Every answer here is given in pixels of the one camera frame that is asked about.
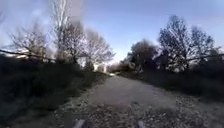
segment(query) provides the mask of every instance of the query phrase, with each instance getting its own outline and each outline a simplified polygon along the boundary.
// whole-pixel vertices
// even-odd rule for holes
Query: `tree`
[[[160,31],[159,42],[162,50],[168,52],[168,67],[171,70],[189,68],[187,59],[192,54],[191,42],[184,19],[171,16],[167,27]]]
[[[98,72],[104,72],[104,67],[105,67],[105,65],[99,65],[98,67],[97,67],[97,71]]]
[[[94,65],[93,65],[93,63],[91,62],[91,61],[86,61],[86,63],[85,63],[85,67],[84,67],[84,69],[86,70],[86,71],[93,71],[94,70]]]
[[[73,63],[77,63],[78,57],[83,53],[83,27],[80,22],[67,23],[62,30],[61,49],[67,53]]]
[[[193,27],[191,34],[192,49],[195,57],[199,57],[200,61],[204,61],[202,57],[210,54],[213,49],[214,41],[211,36],[207,36],[207,34],[198,27]]]
[[[217,49],[211,49],[209,52],[209,58],[208,58],[208,63],[223,63],[223,54],[220,54],[219,48]]]
[[[143,39],[131,47],[131,53],[129,53],[128,56],[131,58],[131,62],[133,62],[135,66],[141,70],[155,69],[156,65],[153,59],[156,55],[156,47],[150,45],[149,41]]]
[[[88,59],[94,64],[110,61],[114,53],[110,45],[97,32],[87,30],[85,52]]]
[[[163,49],[161,53],[154,59],[157,68],[165,72],[169,67],[169,53],[166,49]]]
[[[46,37],[37,23],[31,29],[18,30],[17,34],[11,35],[11,39],[17,51],[27,52],[29,57],[46,57]]]
[[[65,29],[64,27],[67,26],[67,13],[69,11],[70,6],[68,0],[50,0],[50,4],[52,6],[52,17],[54,21],[54,44],[57,48],[56,59],[65,60],[67,58],[67,54],[64,52],[63,49],[63,31]]]

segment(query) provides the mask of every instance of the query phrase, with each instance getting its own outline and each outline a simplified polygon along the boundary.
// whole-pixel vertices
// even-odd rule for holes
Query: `sky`
[[[0,24],[1,42],[8,44],[7,33],[21,25],[40,21],[48,28],[50,7],[46,1],[0,0],[5,17]],[[215,39],[216,46],[224,47],[223,0],[72,0],[71,8],[69,15],[78,16],[86,28],[99,32],[111,45],[116,53],[113,62],[126,57],[132,44],[143,38],[158,44],[159,31],[173,14],[183,17],[189,26],[201,27]]]

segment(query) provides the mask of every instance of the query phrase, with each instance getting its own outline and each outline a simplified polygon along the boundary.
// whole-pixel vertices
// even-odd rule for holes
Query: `roadside grass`
[[[0,127],[45,116],[108,77],[72,64],[0,60]]]
[[[221,81],[197,75],[143,72],[120,72],[120,76],[140,80],[168,91],[200,97],[203,101],[224,102],[224,84]]]

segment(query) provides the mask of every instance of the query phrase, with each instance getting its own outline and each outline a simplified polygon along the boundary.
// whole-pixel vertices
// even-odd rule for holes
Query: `bare tree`
[[[86,34],[86,53],[88,60],[94,64],[110,61],[114,53],[104,38],[92,30],[87,30]]]
[[[185,70],[189,68],[187,59],[191,56],[191,42],[184,19],[171,16],[167,27],[160,31],[159,42],[162,51],[166,51],[169,69]]]
[[[105,72],[105,65],[103,64],[99,65],[96,70],[99,72]]]
[[[56,58],[63,60],[67,56],[63,49],[63,31],[68,20],[68,16],[66,14],[69,11],[69,3],[68,0],[50,0],[50,4],[52,7],[52,18],[54,21],[54,43],[57,48]]]
[[[83,55],[84,50],[84,33],[82,24],[80,22],[67,23],[62,32],[62,49],[70,56],[72,59],[71,61],[76,63],[77,59]]]
[[[219,48],[211,49],[209,55],[210,57],[208,57],[208,63],[222,63],[223,64],[223,58],[222,58],[223,55],[220,53]]]
[[[12,34],[11,39],[17,51],[27,52],[29,56],[46,56],[46,37],[38,24],[34,24],[31,29],[21,29],[17,34]]]
[[[160,51],[160,54],[155,57],[154,61],[157,65],[157,69],[161,71],[166,71],[169,69],[169,64],[170,64],[170,58],[169,58],[169,52],[166,49],[162,49]]]
[[[193,27],[191,30],[191,41],[195,57],[201,58],[209,55],[210,51],[213,50],[214,41],[211,36],[208,36],[198,27]]]

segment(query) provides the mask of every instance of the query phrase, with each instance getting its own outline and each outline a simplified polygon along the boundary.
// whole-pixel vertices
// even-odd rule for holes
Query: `dirt path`
[[[89,102],[108,105],[139,103],[155,107],[175,107],[174,99],[172,94],[162,89],[119,76],[108,79],[88,98]]]
[[[14,127],[71,128],[76,119],[90,128],[134,128],[138,120],[150,128],[224,128],[224,105],[114,76],[51,115]]]

